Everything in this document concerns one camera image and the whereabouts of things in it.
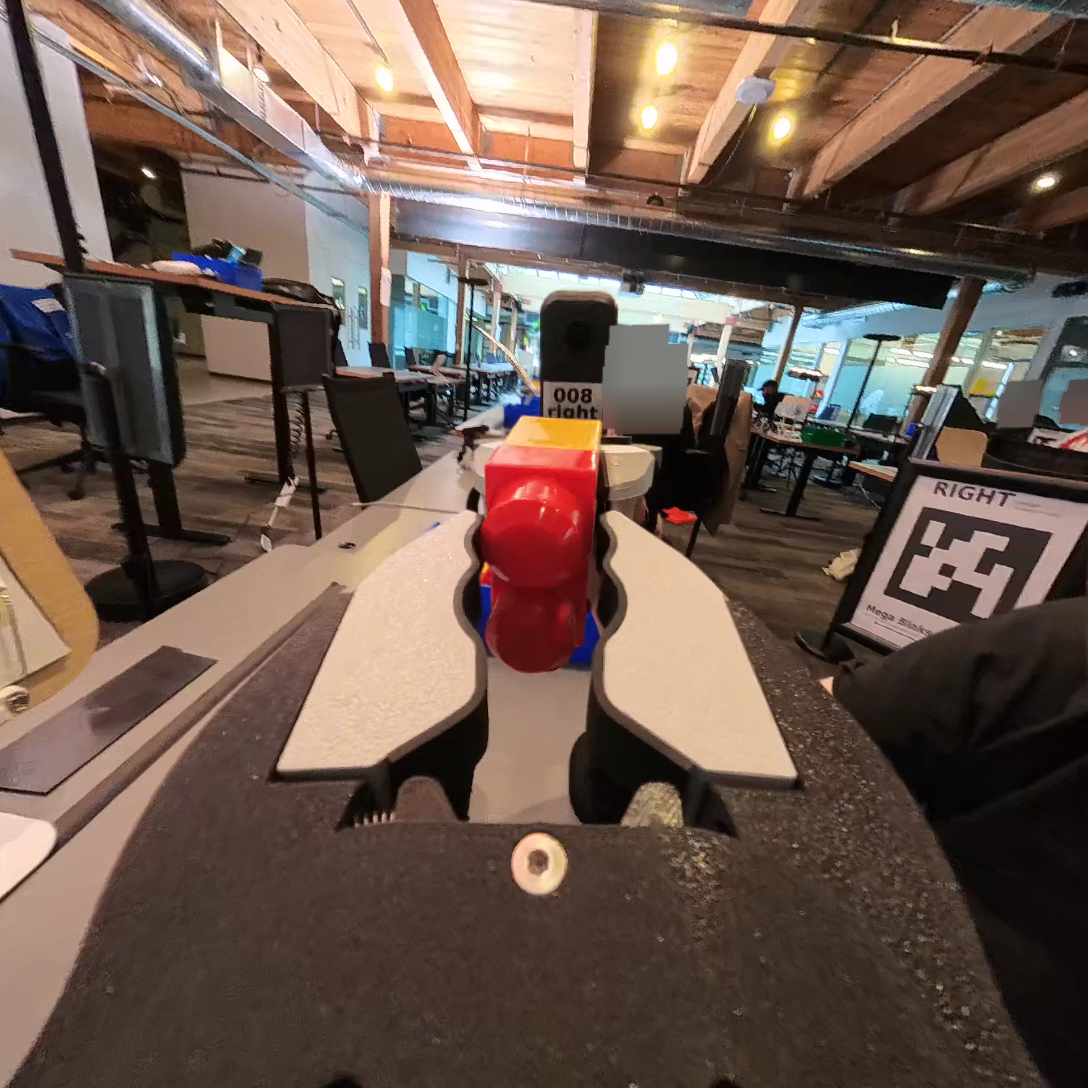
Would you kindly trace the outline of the blue plastic bin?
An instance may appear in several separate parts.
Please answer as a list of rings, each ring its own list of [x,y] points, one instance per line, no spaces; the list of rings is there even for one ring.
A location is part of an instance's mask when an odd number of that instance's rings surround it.
[[[491,647],[486,634],[487,625],[493,611],[493,576],[491,568],[486,562],[484,562],[481,568],[479,588],[480,615],[475,621],[475,629],[484,642],[484,647],[489,657],[496,658],[496,653]],[[599,642],[601,629],[592,611],[588,610],[584,619],[582,636],[579,644],[572,650],[571,654],[562,662],[561,665],[557,665],[554,668],[554,671],[560,668],[588,668],[591,665],[593,653]]]

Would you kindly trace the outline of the dark metal desk plate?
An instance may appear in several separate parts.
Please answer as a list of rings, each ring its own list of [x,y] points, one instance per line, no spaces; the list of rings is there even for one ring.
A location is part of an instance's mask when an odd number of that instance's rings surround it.
[[[2,791],[46,796],[215,664],[154,650],[2,749]]]

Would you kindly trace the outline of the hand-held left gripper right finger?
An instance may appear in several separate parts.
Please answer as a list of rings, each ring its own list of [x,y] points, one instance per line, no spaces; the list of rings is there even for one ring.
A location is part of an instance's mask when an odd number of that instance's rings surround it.
[[[718,788],[791,791],[796,765],[724,595],[660,537],[608,511],[586,713],[586,818],[670,786],[684,821],[725,821]]]

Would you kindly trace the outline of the black office chair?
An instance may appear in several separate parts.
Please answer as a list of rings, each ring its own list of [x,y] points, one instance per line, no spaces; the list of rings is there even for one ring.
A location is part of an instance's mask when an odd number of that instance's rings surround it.
[[[2,343],[2,362],[7,364],[7,399],[2,401],[7,410],[40,415],[53,426],[70,424],[77,428],[79,435],[75,452],[20,468],[16,475],[23,480],[50,469],[73,473],[67,497],[84,499],[87,475],[97,471],[101,457],[88,437],[87,411],[74,358],[67,353],[9,339]]]
[[[421,473],[422,461],[391,372],[325,375],[323,386],[361,504],[388,497]]]

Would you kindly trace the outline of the brown coat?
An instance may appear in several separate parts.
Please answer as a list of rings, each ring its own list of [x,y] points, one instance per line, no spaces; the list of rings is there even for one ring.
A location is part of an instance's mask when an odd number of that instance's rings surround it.
[[[753,398],[741,390],[727,426],[720,434],[713,434],[713,415],[716,410],[717,388],[690,385],[687,388],[687,409],[691,413],[696,443],[701,452],[712,455],[713,500],[702,518],[702,527],[715,536],[730,524],[738,503],[752,434]]]

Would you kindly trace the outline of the blue cloth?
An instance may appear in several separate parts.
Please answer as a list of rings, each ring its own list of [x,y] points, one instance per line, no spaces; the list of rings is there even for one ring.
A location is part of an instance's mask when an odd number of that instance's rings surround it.
[[[78,391],[72,325],[59,286],[2,284],[2,409],[26,415],[41,394]]]

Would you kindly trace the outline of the framed marker sign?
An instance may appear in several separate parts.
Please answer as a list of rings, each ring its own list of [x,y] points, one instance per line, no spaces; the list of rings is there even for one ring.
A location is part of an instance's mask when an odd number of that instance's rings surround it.
[[[960,625],[1086,596],[1085,481],[910,460],[831,620],[801,630],[817,660],[880,655]]]

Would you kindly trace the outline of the orange toy block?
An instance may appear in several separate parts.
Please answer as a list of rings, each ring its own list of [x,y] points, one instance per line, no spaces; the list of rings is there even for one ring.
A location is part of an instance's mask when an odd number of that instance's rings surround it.
[[[509,446],[594,453],[601,447],[603,423],[595,419],[561,419],[523,415],[505,437]]]

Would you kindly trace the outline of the adjacent grey desk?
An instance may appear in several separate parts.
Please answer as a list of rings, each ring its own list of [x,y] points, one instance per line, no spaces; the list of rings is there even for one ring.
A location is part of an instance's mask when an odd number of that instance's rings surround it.
[[[357,500],[353,516],[329,537],[332,546],[348,551],[361,547],[398,518],[420,514],[423,526],[438,524],[469,509],[470,494],[483,494],[482,478],[475,475],[456,453],[447,453],[429,463],[406,483],[378,500]]]

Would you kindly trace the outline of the dark display on stand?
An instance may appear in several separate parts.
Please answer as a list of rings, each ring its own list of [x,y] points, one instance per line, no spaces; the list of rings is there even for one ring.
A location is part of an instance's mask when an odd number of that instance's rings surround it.
[[[152,537],[222,547],[230,537],[183,526],[174,470],[186,457],[180,372],[165,298],[149,279],[65,273],[62,279],[81,363],[100,364],[116,405],[120,444],[141,466],[154,502]]]

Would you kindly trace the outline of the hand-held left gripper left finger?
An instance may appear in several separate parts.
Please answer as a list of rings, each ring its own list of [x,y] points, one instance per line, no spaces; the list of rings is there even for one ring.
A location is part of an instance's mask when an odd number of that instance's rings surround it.
[[[280,750],[280,779],[357,781],[390,809],[407,780],[430,778],[469,815],[489,743],[481,524],[456,514],[358,584]]]

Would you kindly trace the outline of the blue storage bin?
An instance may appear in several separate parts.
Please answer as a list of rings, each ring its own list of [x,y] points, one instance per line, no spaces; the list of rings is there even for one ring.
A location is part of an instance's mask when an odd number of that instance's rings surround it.
[[[263,292],[264,274],[259,265],[244,265],[224,258],[208,257],[203,254],[172,252],[176,262],[188,262],[198,265],[201,272],[210,279],[243,290]]]

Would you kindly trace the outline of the printed instruction sheet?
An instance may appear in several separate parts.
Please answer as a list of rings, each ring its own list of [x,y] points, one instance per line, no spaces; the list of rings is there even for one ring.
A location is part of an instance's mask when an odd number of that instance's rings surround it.
[[[1,720],[30,708],[30,688],[70,648],[45,611],[1,559]]]

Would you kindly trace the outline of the black floor lamp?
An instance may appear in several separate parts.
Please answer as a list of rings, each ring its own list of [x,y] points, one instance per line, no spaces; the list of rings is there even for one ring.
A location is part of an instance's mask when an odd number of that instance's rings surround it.
[[[888,333],[866,333],[864,338],[874,345],[874,349],[871,353],[871,357],[868,361],[868,364],[866,367],[864,378],[862,380],[858,393],[856,395],[853,408],[851,410],[851,415],[849,416],[849,420],[846,423],[848,433],[851,433],[854,430],[857,418],[860,417],[861,405],[864,399],[873,371],[878,361],[880,351],[886,345],[897,344],[902,339],[902,337],[899,335],[888,334]]]

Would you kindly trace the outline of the red two-stud toy block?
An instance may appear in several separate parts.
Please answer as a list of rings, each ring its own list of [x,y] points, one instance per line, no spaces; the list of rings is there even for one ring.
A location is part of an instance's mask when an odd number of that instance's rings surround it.
[[[562,668],[582,644],[597,518],[597,448],[500,444],[484,470],[485,642],[519,673]]]

